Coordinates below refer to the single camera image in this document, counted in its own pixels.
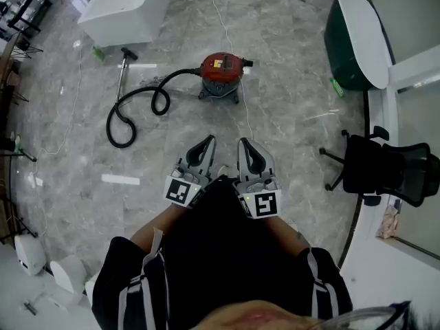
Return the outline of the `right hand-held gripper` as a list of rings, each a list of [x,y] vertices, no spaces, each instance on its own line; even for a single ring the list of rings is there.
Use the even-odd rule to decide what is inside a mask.
[[[238,179],[233,183],[238,200],[250,219],[276,216],[281,209],[281,188],[272,155],[254,140],[238,142]]]

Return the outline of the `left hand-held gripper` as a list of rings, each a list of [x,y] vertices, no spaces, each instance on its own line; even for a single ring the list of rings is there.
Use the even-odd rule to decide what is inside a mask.
[[[194,207],[210,183],[216,146],[216,137],[208,135],[187,151],[186,160],[177,160],[172,173],[166,176],[163,192],[165,200],[184,208]]]

